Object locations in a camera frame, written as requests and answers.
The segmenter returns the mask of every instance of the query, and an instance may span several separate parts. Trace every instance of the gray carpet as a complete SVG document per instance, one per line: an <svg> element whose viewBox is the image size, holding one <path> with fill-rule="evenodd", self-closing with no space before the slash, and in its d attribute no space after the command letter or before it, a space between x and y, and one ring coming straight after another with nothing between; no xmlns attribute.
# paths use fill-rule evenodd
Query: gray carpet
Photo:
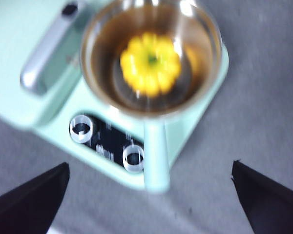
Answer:
<svg viewBox="0 0 293 234"><path fill-rule="evenodd" d="M0 120L0 194L66 161L62 233L252 233L233 160L293 190L293 0L204 0L230 55L227 78L171 170L164 195L109 179Z"/></svg>

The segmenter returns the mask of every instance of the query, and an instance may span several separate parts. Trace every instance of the yellow squash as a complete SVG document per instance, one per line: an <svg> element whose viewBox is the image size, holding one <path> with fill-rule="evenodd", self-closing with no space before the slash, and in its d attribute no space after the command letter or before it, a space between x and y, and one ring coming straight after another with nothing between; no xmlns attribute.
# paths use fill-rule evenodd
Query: yellow squash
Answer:
<svg viewBox="0 0 293 234"><path fill-rule="evenodd" d="M171 39L154 33L129 41L121 54L121 68L132 90L148 97L168 93L181 72Z"/></svg>

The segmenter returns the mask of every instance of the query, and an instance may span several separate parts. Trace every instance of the knob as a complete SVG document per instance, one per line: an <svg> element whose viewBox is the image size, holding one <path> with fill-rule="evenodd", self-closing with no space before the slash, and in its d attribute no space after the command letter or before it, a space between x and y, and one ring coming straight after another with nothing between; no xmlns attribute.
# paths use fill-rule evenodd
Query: knob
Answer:
<svg viewBox="0 0 293 234"><path fill-rule="evenodd" d="M75 116L69 124L69 132L74 142L86 143L93 136L93 120L86 115Z"/></svg>
<svg viewBox="0 0 293 234"><path fill-rule="evenodd" d="M144 151L139 145L131 144L123 151L123 165L128 172L138 173L143 170Z"/></svg>

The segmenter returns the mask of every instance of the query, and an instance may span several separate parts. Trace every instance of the metal bowl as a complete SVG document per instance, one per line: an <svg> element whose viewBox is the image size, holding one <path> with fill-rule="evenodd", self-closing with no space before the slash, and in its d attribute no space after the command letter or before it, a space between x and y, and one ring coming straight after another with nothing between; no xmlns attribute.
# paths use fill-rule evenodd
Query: metal bowl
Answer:
<svg viewBox="0 0 293 234"><path fill-rule="evenodd" d="M182 72L171 92L157 98L134 93L124 82L120 54L143 32L169 36ZM215 82L221 37L211 15L190 0L118 0L88 24L81 50L84 78L104 103L136 117L165 117L196 104Z"/></svg>

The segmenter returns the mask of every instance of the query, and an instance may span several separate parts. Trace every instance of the control panel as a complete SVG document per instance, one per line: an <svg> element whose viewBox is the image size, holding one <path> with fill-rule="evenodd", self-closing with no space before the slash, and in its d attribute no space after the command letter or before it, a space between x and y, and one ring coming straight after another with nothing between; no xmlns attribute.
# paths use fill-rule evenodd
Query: control panel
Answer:
<svg viewBox="0 0 293 234"><path fill-rule="evenodd" d="M69 124L72 140L123 166L128 172L143 170L143 143L94 115L80 114Z"/></svg>

